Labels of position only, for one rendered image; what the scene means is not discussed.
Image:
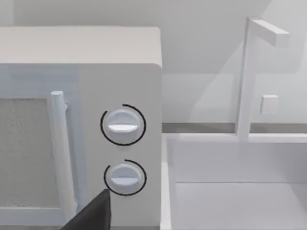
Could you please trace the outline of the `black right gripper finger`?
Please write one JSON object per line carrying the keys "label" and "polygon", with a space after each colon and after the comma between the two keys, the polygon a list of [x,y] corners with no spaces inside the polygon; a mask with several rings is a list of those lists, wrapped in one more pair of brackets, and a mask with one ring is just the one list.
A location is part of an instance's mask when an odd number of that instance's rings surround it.
{"label": "black right gripper finger", "polygon": [[87,206],[77,213],[60,230],[110,230],[110,190],[102,190]]}

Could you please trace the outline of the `pale microwave oven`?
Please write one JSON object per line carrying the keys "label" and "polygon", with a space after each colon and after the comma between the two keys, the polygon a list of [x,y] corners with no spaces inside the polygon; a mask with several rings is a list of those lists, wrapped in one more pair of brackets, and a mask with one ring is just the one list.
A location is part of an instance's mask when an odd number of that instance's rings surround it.
{"label": "pale microwave oven", "polygon": [[[156,27],[0,26],[0,66],[77,68],[83,145],[77,166],[83,196],[81,210],[107,189],[104,171],[108,165],[129,159],[145,169],[147,184],[138,194],[119,196],[110,191],[110,230],[161,228],[160,37]],[[147,122],[145,135],[131,146],[112,144],[100,130],[103,112],[122,104],[137,107]]]}

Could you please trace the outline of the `white sink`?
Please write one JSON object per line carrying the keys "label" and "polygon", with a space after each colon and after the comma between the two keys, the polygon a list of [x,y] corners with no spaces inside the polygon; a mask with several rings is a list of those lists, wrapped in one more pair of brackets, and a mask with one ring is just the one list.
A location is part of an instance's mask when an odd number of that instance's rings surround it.
{"label": "white sink", "polygon": [[162,230],[307,230],[307,135],[162,135]]}

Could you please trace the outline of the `round microwave knob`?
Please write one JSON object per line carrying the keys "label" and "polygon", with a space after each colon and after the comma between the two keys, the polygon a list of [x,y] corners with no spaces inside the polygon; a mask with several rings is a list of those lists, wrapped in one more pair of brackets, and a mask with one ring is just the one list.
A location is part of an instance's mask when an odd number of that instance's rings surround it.
{"label": "round microwave knob", "polygon": [[122,104],[120,108],[106,110],[100,118],[103,136],[117,146],[131,146],[139,142],[146,133],[147,122],[143,113],[135,106]]}
{"label": "round microwave knob", "polygon": [[116,195],[133,196],[146,186],[147,173],[138,162],[125,159],[122,163],[106,167],[104,183]]}

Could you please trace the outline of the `microwave door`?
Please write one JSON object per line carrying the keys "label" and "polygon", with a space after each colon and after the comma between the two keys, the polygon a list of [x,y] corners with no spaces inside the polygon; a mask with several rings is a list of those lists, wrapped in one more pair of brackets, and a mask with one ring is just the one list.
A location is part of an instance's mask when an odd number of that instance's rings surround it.
{"label": "microwave door", "polygon": [[0,66],[0,229],[61,227],[51,92],[64,92],[77,212],[83,204],[79,76],[65,65]]}

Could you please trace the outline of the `tall white tap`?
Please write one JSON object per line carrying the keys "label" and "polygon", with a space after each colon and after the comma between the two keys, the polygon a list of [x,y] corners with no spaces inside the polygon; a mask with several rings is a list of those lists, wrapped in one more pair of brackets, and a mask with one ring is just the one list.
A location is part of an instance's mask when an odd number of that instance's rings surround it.
{"label": "tall white tap", "polygon": [[260,40],[265,41],[272,47],[289,47],[290,33],[263,19],[257,17],[246,18],[235,122],[236,136],[240,142],[248,141],[250,134]]}

